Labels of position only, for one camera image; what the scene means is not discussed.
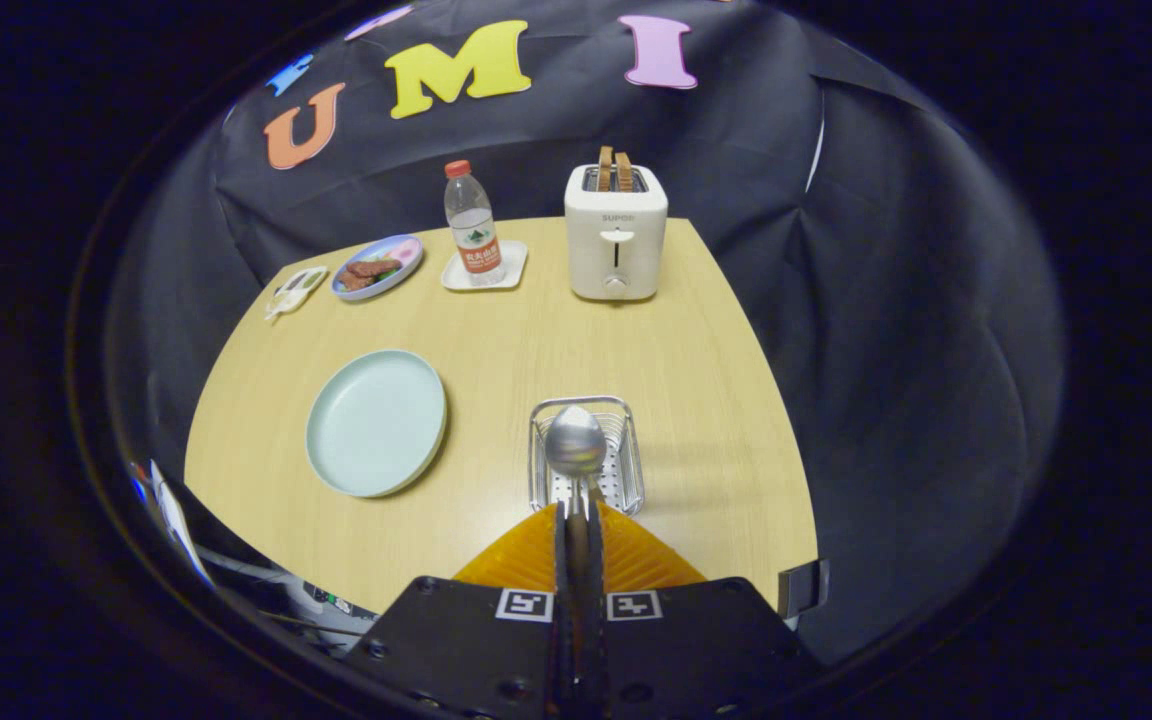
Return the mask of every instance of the blue plate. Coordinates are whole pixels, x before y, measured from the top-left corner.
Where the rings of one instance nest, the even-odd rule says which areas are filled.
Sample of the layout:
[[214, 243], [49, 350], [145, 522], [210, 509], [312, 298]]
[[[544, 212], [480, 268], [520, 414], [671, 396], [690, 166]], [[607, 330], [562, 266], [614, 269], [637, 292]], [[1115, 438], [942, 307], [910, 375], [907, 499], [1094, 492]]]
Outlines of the blue plate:
[[[338, 272], [332, 275], [332, 291], [336, 293], [341, 300], [374, 297], [376, 295], [380, 295], [381, 291], [387, 291], [389, 288], [403, 282], [407, 275], [410, 275], [412, 270], [416, 270], [416, 265], [420, 265], [420, 258], [424, 258], [424, 256], [425, 247], [420, 243], [420, 238], [412, 234], [392, 234], [387, 238], [367, 243], [362, 250], [355, 252], [353, 258], [340, 264]], [[348, 272], [346, 266], [349, 263], [357, 260], [382, 260], [385, 258], [393, 258], [402, 263], [402, 265], [397, 270], [393, 270], [381, 281], [371, 283], [362, 288], [362, 290], [348, 291], [340, 283], [340, 275]]]
[[382, 497], [429, 468], [447, 425], [438, 372], [407, 350], [369, 353], [319, 392], [305, 430], [310, 465], [326, 486]]

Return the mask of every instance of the table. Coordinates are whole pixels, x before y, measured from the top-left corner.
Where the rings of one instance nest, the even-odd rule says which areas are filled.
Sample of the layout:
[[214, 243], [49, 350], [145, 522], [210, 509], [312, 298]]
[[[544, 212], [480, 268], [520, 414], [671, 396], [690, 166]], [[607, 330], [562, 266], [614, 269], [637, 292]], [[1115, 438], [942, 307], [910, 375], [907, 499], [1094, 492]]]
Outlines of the table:
[[[669, 219], [649, 301], [579, 300], [562, 218], [497, 223], [526, 243], [511, 291], [448, 291], [448, 229], [414, 233], [420, 266], [347, 304], [324, 283], [273, 323], [288, 265], [220, 351], [189, 429], [184, 482], [244, 541], [308, 582], [384, 612], [412, 577], [450, 577], [531, 511], [526, 418], [547, 397], [616, 395], [639, 433], [646, 502], [635, 520], [707, 578], [742, 575], [776, 606], [776, 574], [817, 559], [812, 501], [776, 381], [722, 271]], [[317, 479], [305, 426], [317, 392], [355, 357], [403, 348], [444, 379], [448, 425], [424, 477], [393, 497]]]

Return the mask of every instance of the letter m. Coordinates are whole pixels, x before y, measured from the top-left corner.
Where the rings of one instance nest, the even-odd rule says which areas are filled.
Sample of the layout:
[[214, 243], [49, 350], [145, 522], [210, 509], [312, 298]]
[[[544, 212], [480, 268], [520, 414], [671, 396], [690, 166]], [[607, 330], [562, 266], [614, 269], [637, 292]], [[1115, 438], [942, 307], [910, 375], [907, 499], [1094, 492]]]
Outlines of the letter m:
[[426, 41], [385, 60], [385, 67], [394, 69], [397, 90], [391, 118], [424, 113], [434, 105], [420, 91], [420, 85], [433, 90], [445, 103], [456, 101], [470, 73], [473, 73], [473, 82], [467, 90], [470, 97], [526, 90], [531, 86], [531, 78], [518, 68], [518, 35], [524, 29], [524, 20], [505, 20], [480, 26], [467, 38], [456, 58], [449, 58]]

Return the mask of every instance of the white toaster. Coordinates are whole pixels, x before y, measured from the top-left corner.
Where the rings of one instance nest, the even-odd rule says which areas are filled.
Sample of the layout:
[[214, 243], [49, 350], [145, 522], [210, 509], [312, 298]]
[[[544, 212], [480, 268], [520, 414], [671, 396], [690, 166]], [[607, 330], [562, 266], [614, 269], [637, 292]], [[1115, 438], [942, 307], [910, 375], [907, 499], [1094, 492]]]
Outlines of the white toaster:
[[599, 192], [598, 165], [581, 165], [567, 179], [564, 204], [573, 291], [585, 300], [652, 297], [669, 209], [652, 170], [634, 165], [634, 191]]

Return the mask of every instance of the toaster slot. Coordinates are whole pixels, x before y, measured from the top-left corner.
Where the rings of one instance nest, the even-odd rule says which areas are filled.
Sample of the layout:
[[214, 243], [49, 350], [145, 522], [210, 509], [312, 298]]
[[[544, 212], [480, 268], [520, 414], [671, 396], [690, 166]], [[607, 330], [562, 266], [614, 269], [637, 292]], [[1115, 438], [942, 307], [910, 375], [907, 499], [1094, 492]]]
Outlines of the toaster slot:
[[[616, 167], [612, 167], [612, 187], [616, 187], [620, 179], [617, 177]], [[581, 183], [581, 190], [585, 192], [598, 192], [598, 165], [585, 170], [585, 182]], [[634, 191], [635, 192], [646, 192], [649, 190], [649, 182], [643, 179], [643, 173], [639, 173], [637, 168], [634, 169]]]

